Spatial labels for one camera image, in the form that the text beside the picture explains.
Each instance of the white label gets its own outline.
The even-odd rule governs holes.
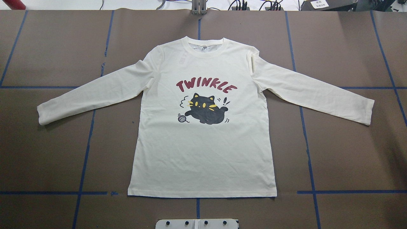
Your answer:
[[[312,7],[314,7],[314,9],[320,9],[320,8],[325,8],[328,7],[328,3],[326,2],[326,0],[318,0],[318,1],[313,1],[311,2]]]

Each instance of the cartoon cat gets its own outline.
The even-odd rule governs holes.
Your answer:
[[[228,108],[219,108],[214,100],[215,96],[204,97],[195,93],[191,101],[188,101],[191,110],[185,112],[185,116],[192,115],[192,117],[199,119],[201,123],[208,125],[221,123]]]

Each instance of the white plastic part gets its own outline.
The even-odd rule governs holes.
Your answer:
[[[159,220],[155,229],[239,229],[235,219]]]

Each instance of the blue grid line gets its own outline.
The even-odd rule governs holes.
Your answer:
[[[285,22],[286,22],[286,25],[287,25],[288,42],[290,44],[290,53],[291,53],[291,61],[292,61],[292,64],[293,64],[293,70],[297,71],[297,69],[295,67],[294,52],[293,52],[293,45],[292,45],[292,41],[291,41],[288,14],[287,14],[287,11],[284,11],[284,13],[285,13]],[[300,114],[301,114],[302,131],[304,133],[305,144],[306,144],[306,153],[307,153],[307,156],[308,156],[308,168],[309,168],[309,176],[310,176],[310,179],[311,179],[311,187],[312,187],[312,191],[315,191],[314,175],[313,175],[313,172],[312,172],[312,164],[311,164],[311,156],[309,154],[308,138],[307,138],[307,134],[306,134],[306,128],[305,128],[305,122],[304,122],[304,114],[302,112],[302,107],[301,106],[300,106]],[[318,229],[321,229],[321,222],[320,222],[320,219],[319,219],[318,201],[317,201],[317,195],[316,194],[313,194],[313,199],[314,199],[314,208],[315,208],[315,217],[316,217],[316,220],[317,220],[317,227],[318,227]]]
[[[393,89],[393,87],[340,87],[342,89]]]
[[[26,12],[24,14],[23,20],[21,21],[20,29],[18,30],[17,36],[15,37],[13,47],[11,48],[9,58],[7,59],[6,66],[5,66],[4,71],[3,71],[3,75],[1,76],[0,86],[3,84],[4,77],[6,76],[7,69],[9,68],[11,57],[13,56],[14,49],[15,49],[15,46],[17,44],[18,38],[20,37],[21,30],[23,29],[23,25],[24,25],[25,19],[27,17],[27,14],[28,14],[28,10],[26,10]]]
[[[81,203],[83,180],[85,179],[86,165],[88,163],[88,156],[89,156],[89,149],[90,149],[90,139],[92,138],[93,125],[94,125],[94,121],[95,121],[95,113],[96,113],[96,110],[93,110],[92,122],[90,123],[88,145],[86,146],[85,160],[83,161],[81,183],[79,185],[79,193],[78,193],[78,199],[77,199],[77,204],[76,204],[76,208],[75,208],[75,215],[74,215],[74,222],[72,224],[72,229],[75,229],[75,227],[76,227],[76,222],[77,222],[78,212],[79,212],[79,205]]]
[[[201,39],[201,19],[198,20],[198,40]]]
[[[79,192],[0,191],[0,195],[78,195]],[[82,195],[107,195],[107,192],[82,192]]]
[[[1,89],[70,89],[79,86],[0,86]]]
[[[198,19],[198,40],[201,39],[201,19]],[[197,198],[197,219],[201,218],[201,199]]]
[[[200,198],[197,198],[197,219],[201,218],[201,206],[200,206]]]
[[[314,182],[314,175],[312,172],[311,156],[309,153],[308,138],[307,138],[307,134],[306,134],[305,121],[304,121],[304,113],[302,112],[301,106],[300,106],[300,114],[301,114],[302,131],[304,133],[305,144],[306,144],[306,154],[308,156],[308,169],[309,169],[309,176],[311,178],[311,188],[312,188],[312,191],[315,192],[315,182]],[[313,199],[314,199],[315,215],[317,218],[317,226],[318,226],[318,229],[321,229],[321,221],[319,219],[318,201],[317,201],[317,195],[315,193],[313,193]]]
[[[284,11],[284,13],[285,13],[285,24],[287,25],[288,43],[290,44],[291,62],[293,64],[293,70],[296,72],[297,68],[295,67],[295,61],[294,61],[294,52],[293,52],[293,43],[291,42],[290,24],[288,23],[287,11]]]
[[[297,191],[297,194],[380,194],[407,193],[407,190],[326,190],[326,191]]]
[[[112,15],[110,16],[109,32],[107,33],[107,40],[106,40],[105,57],[107,56],[107,48],[109,47],[110,31],[112,31],[113,16],[114,16],[114,10],[112,10]]]
[[[106,64],[106,62],[103,62],[103,64],[102,64],[102,70],[101,70],[101,77],[104,75],[104,71],[105,71],[105,64]]]
[[[407,126],[407,118],[406,118],[406,115],[404,113],[404,109],[403,109],[403,106],[401,104],[400,97],[399,97],[399,95],[397,93],[396,84],[394,83],[394,79],[393,79],[393,76],[392,76],[392,72],[390,71],[390,67],[389,67],[389,64],[387,62],[386,55],[384,54],[384,50],[383,50],[383,47],[382,47],[381,42],[380,42],[380,37],[379,37],[379,33],[377,32],[376,23],[374,22],[374,16],[373,16],[373,11],[372,10],[370,11],[370,17],[372,18],[374,33],[376,34],[377,42],[379,44],[380,51],[382,53],[384,63],[386,65],[387,72],[389,73],[389,77],[390,77],[390,80],[391,80],[392,85],[393,85],[394,93],[396,94],[397,102],[398,102],[398,105],[400,106],[401,114],[403,115],[404,123]]]

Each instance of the white t-shirt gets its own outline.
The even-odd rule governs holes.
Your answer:
[[[39,123],[143,91],[128,195],[277,196],[264,90],[370,124],[374,100],[270,64],[249,45],[188,37],[38,106]]]

